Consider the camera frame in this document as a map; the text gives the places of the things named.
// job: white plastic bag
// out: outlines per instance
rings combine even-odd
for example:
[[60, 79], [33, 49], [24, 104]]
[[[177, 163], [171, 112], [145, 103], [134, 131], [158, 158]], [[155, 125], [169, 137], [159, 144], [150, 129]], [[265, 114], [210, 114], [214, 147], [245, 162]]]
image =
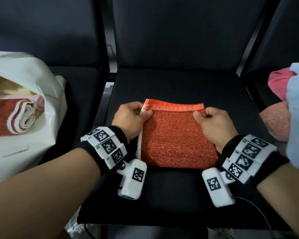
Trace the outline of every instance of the white plastic bag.
[[29, 54], [0, 52], [0, 76], [42, 95], [45, 100], [44, 113], [28, 131], [0, 137], [1, 182], [40, 162], [56, 142], [67, 104], [63, 77], [55, 77], [43, 61]]

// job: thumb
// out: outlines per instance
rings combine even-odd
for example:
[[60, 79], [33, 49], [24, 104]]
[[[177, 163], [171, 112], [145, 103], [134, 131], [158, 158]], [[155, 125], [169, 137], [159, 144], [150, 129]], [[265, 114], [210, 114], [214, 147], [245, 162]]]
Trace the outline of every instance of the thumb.
[[139, 115], [143, 122], [147, 121], [153, 115], [152, 110], [147, 110]]
[[203, 120], [205, 120], [205, 117], [199, 111], [194, 111], [193, 116], [195, 118], [195, 121], [200, 125], [202, 124]]

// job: black chair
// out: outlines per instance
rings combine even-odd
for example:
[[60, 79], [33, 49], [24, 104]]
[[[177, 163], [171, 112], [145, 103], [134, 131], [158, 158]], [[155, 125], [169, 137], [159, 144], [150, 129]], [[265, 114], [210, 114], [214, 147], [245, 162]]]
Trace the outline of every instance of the black chair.
[[66, 80], [68, 110], [46, 162], [91, 130], [109, 72], [98, 0], [0, 0], [0, 51], [26, 52]]
[[299, 0], [280, 0], [242, 71], [261, 111], [281, 101], [268, 87], [269, 74], [294, 62], [299, 62]]
[[[118, 71], [105, 125], [120, 104], [159, 99], [228, 111], [240, 134], [271, 140], [235, 74], [266, 0], [112, 0]], [[117, 196], [105, 175], [83, 203], [78, 223], [267, 229], [252, 205], [216, 208], [198, 169], [149, 167], [141, 197]], [[289, 229], [252, 188], [230, 185], [256, 204], [272, 228]]]

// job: hand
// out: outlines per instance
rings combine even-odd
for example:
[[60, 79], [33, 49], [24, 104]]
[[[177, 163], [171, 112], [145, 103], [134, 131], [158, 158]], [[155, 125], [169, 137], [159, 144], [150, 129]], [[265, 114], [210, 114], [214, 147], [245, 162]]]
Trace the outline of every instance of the hand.
[[208, 107], [205, 111], [212, 117], [205, 118], [195, 111], [194, 118], [201, 125], [204, 136], [216, 145], [216, 150], [221, 154], [224, 146], [238, 135], [238, 132], [226, 111], [214, 107]]
[[143, 114], [139, 114], [143, 107], [143, 103], [135, 101], [120, 105], [119, 110], [115, 113], [112, 121], [113, 126], [118, 126], [128, 139], [128, 142], [139, 135], [143, 124], [153, 114], [152, 110], [147, 110]]

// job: chair seat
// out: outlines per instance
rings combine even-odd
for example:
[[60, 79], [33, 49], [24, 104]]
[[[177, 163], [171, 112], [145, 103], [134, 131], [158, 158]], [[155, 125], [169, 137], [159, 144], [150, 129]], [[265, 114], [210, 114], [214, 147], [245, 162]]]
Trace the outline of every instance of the chair seat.
[[264, 104], [264, 108], [281, 102], [279, 97], [276, 96], [268, 86], [269, 74], [270, 72], [267, 71], [257, 71], [246, 75], [246, 78], [249, 78], [255, 85], [256, 92], [260, 96], [260, 99]]
[[[271, 141], [257, 107], [236, 74], [119, 68], [105, 124], [111, 124], [120, 104], [147, 98], [225, 109], [240, 134], [251, 133]], [[245, 201], [237, 199], [235, 205], [214, 207], [199, 169], [148, 167], [142, 195], [136, 201], [117, 195], [120, 181], [117, 173], [102, 176], [83, 203], [78, 223], [268, 228], [259, 211]], [[237, 182], [230, 189], [234, 196], [256, 204], [272, 228], [289, 228], [255, 189]]]
[[72, 149], [93, 125], [102, 98], [107, 72], [102, 68], [50, 66], [53, 74], [66, 80], [68, 110], [58, 132], [56, 144], [44, 155], [40, 164]]

